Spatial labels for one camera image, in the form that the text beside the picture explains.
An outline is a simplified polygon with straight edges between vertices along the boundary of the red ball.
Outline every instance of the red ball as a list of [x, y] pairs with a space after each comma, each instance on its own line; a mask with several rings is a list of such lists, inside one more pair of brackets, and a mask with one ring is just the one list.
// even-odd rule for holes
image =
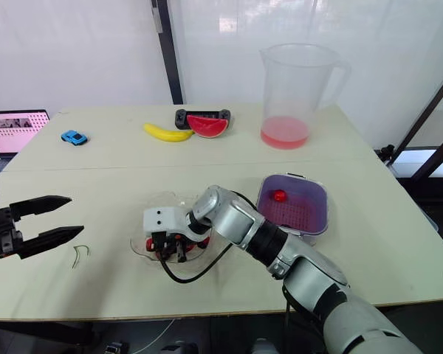
[[274, 191], [274, 200], [275, 201], [286, 201], [287, 200], [287, 193], [285, 190], [275, 190]]

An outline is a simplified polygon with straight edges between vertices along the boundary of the black pole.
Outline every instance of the black pole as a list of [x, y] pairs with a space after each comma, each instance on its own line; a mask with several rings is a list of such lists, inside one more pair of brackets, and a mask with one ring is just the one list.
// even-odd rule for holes
[[443, 163], [443, 144], [411, 177], [411, 181], [418, 182], [431, 175]]
[[443, 84], [442, 87], [440, 87], [439, 90], [436, 92], [435, 96], [430, 101], [430, 103], [428, 103], [427, 107], [423, 110], [422, 114], [420, 114], [419, 118], [417, 118], [415, 123], [412, 125], [412, 128], [409, 130], [408, 134], [402, 140], [399, 147], [394, 151], [391, 160], [389, 161], [388, 164], [393, 164], [394, 161], [396, 161], [397, 157], [399, 157], [400, 153], [407, 147], [408, 143], [411, 142], [412, 138], [419, 131], [422, 125], [426, 122], [426, 120], [435, 110], [436, 106], [440, 103], [442, 98], [443, 98]]
[[168, 1], [151, 0], [151, 6], [153, 7], [153, 17], [157, 27], [165, 71], [168, 76], [172, 102], [174, 105], [181, 105], [184, 102], [179, 80], [179, 70], [177, 69], [176, 49], [172, 38]]

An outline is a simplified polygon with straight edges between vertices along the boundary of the white wall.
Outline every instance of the white wall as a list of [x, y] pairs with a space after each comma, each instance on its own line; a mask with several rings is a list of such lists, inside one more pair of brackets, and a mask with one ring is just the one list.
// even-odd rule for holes
[[443, 81], [443, 0], [171, 0], [188, 103], [260, 101], [259, 49], [311, 42], [353, 74], [339, 104], [373, 147], [397, 145]]
[[0, 0], [0, 110], [167, 103], [149, 0]]

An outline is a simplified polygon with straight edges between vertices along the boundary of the pink liquid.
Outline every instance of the pink liquid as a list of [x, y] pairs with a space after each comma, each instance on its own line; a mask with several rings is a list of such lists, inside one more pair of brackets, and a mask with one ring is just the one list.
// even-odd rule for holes
[[294, 117], [279, 116], [266, 119], [261, 128], [261, 139], [277, 149], [295, 149], [309, 137], [307, 124]]

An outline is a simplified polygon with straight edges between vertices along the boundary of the watermelon slice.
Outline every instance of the watermelon slice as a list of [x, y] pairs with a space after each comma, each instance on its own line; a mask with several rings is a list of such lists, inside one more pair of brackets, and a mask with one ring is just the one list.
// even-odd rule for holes
[[215, 138], [228, 128], [227, 119], [187, 116], [190, 129], [204, 138]]

